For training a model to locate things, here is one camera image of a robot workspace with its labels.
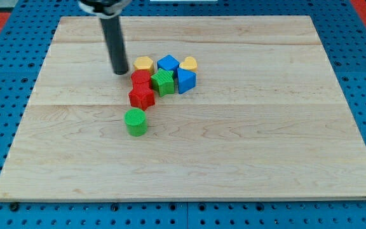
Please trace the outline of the silver black end-effector mount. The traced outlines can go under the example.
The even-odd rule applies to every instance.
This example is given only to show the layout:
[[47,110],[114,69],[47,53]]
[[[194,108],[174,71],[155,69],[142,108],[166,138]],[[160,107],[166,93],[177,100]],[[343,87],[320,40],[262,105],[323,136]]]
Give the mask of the silver black end-effector mount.
[[118,16],[132,0],[78,0],[79,7],[97,16]]

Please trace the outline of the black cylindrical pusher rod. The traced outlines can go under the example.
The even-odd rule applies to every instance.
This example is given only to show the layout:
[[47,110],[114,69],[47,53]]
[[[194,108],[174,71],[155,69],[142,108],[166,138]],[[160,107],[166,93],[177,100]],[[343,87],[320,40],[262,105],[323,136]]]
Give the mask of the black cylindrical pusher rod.
[[113,73],[117,75],[126,74],[129,71],[129,67],[119,16],[109,19],[100,19],[100,23]]

